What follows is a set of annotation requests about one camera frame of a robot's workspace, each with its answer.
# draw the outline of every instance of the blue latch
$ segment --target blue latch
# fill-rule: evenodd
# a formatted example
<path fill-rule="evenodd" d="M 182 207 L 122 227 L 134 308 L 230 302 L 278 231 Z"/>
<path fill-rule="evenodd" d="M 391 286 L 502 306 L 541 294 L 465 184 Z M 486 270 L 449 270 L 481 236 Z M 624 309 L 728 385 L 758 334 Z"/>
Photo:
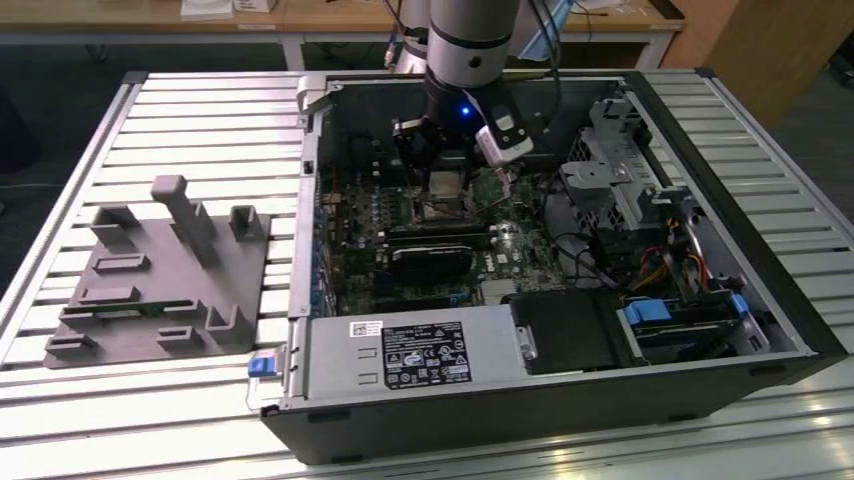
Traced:
<path fill-rule="evenodd" d="M 665 301 L 660 299 L 636 300 L 624 309 L 630 325 L 642 322 L 666 322 L 673 319 Z"/>
<path fill-rule="evenodd" d="M 277 357 L 255 357 L 250 360 L 250 378 L 277 376 Z"/>
<path fill-rule="evenodd" d="M 738 313 L 738 318 L 742 318 L 745 315 L 750 313 L 750 307 L 748 306 L 748 301 L 745 300 L 745 297 L 738 293 L 733 294 L 732 301 L 733 301 L 733 306 L 736 307 L 736 313 Z"/>

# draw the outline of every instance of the white label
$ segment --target white label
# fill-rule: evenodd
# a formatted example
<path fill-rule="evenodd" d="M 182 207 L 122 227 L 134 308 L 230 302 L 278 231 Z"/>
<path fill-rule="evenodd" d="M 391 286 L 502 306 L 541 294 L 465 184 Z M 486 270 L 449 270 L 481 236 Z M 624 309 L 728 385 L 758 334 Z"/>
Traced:
<path fill-rule="evenodd" d="M 351 337 L 379 337 L 383 322 L 350 322 Z"/>
<path fill-rule="evenodd" d="M 455 373 L 466 373 L 469 371 L 469 365 L 454 365 L 446 368 L 449 369 L 449 373 L 451 375 Z"/>
<path fill-rule="evenodd" d="M 275 30 L 275 25 L 238 25 L 238 30 Z"/>

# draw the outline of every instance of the table leg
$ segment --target table leg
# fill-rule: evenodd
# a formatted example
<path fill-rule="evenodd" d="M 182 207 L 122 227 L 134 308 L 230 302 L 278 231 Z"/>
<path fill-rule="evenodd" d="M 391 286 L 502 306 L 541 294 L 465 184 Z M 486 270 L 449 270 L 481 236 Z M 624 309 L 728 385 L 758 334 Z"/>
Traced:
<path fill-rule="evenodd" d="M 306 60 L 303 59 L 303 34 L 283 33 L 279 35 L 279 39 L 289 70 L 306 70 Z"/>
<path fill-rule="evenodd" d="M 645 45 L 641 57 L 638 58 L 638 64 L 636 65 L 638 70 L 656 70 L 661 66 L 665 54 L 668 53 L 668 48 L 670 48 L 673 35 L 673 32 L 653 34 L 653 38 Z"/>

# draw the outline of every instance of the power supply label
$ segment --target power supply label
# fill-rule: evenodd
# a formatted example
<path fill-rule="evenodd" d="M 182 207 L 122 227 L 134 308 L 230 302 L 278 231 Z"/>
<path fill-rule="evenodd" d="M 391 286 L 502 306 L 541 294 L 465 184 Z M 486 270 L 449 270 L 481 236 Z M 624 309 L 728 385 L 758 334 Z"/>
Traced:
<path fill-rule="evenodd" d="M 383 371 L 393 390 L 471 382 L 463 324 L 383 328 Z"/>

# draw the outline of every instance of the slotted metal table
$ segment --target slotted metal table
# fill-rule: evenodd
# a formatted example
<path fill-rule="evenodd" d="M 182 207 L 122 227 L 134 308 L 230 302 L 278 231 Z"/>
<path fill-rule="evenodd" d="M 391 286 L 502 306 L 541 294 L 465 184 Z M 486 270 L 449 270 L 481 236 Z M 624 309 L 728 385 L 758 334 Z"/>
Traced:
<path fill-rule="evenodd" d="M 297 461 L 247 407 L 250 355 L 43 368 L 96 242 L 87 229 L 96 208 L 127 202 L 139 218 L 166 218 L 148 196 L 159 174 L 187 177 L 187 194 L 211 215 L 251 203 L 274 216 L 257 343 L 286 341 L 299 77 L 151 74 L 122 85 L 0 303 L 2 478 L 730 479 L 830 476 L 854 467 L 850 359 L 700 420 L 322 467 Z M 853 350 L 852 225 L 717 79 L 690 70 L 646 77 Z M 678 183 L 668 154 L 653 150 Z"/>

